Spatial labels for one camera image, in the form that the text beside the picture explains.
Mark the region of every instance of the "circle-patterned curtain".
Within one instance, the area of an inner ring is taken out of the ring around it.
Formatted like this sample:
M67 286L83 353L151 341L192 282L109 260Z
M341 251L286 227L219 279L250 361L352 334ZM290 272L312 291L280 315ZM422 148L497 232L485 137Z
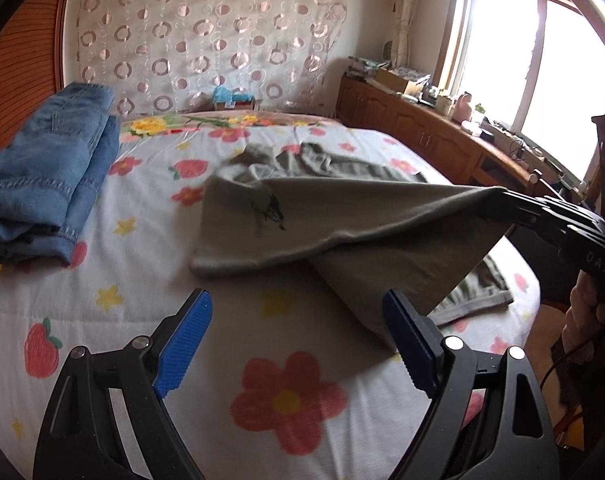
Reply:
M190 111L217 85L309 111L346 0L80 0L77 12L77 73L111 86L123 116Z

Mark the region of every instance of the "wooden cabinet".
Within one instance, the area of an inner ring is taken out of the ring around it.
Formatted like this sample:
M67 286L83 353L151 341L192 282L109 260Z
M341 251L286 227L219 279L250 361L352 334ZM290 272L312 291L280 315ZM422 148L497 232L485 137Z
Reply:
M426 159L455 184L469 181L481 155L480 147L470 137L442 120L436 124L423 142Z
M387 132L388 104L387 95L372 89L364 99L364 112L362 114L362 126L367 130L378 130Z
M395 137L454 184L506 186L525 191L528 171L428 108L343 78L335 111L346 126L378 130Z
M431 132L433 118L423 110L399 107L391 114L389 134L415 151L426 155L426 139Z
M364 102L368 87L353 79L343 78L340 83L335 114L346 126L362 127Z

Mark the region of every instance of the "window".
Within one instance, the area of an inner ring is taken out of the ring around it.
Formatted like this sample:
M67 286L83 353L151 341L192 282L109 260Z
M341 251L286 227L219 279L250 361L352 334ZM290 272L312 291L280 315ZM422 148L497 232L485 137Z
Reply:
M604 45L554 0L468 2L452 94L470 92L577 184L597 145L591 117L605 113Z

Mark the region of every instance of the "jeans pocket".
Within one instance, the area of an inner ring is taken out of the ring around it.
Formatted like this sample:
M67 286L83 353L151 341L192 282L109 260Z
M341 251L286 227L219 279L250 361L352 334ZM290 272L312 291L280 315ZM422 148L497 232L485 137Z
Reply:
M108 118L106 112L94 107L62 109L52 114L52 131L54 134L78 136L93 150Z

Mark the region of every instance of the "blue gripper pad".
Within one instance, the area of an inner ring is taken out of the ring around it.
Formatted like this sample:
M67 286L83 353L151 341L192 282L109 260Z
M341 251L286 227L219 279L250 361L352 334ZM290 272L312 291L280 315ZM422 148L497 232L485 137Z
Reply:
M439 372L444 362L438 329L433 321L415 311L398 288L384 295L382 316L413 384L433 399L441 382Z
M158 374L153 389L159 399L180 386L204 333L212 320L212 297L202 291L158 356Z

